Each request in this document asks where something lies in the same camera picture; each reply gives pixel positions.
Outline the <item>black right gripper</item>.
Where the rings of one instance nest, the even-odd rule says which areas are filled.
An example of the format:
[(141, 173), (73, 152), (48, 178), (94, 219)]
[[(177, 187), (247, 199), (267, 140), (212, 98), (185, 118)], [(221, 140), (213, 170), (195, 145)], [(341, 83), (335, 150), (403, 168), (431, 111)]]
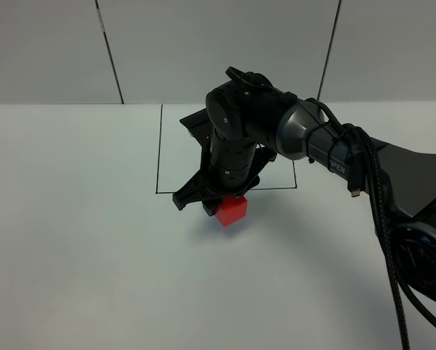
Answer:
[(240, 197), (256, 187), (260, 172), (275, 159), (275, 151), (249, 137), (227, 139), (214, 129), (201, 174), (174, 192), (173, 202), (180, 211), (187, 204), (201, 202), (205, 212), (214, 216), (222, 205), (221, 198)]

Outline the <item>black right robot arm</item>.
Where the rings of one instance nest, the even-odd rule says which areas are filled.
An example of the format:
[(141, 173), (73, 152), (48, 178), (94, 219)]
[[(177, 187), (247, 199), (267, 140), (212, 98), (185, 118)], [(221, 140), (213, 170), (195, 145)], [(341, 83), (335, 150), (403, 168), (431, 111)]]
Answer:
[[(367, 152), (358, 129), (341, 124), (325, 104), (275, 88), (261, 74), (226, 71), (204, 109), (182, 119), (201, 145), (197, 173), (173, 194), (178, 209), (200, 202), (209, 215), (258, 185), (277, 156), (308, 159), (368, 193)], [(373, 139), (393, 261), (399, 277), (436, 302), (436, 154)]]

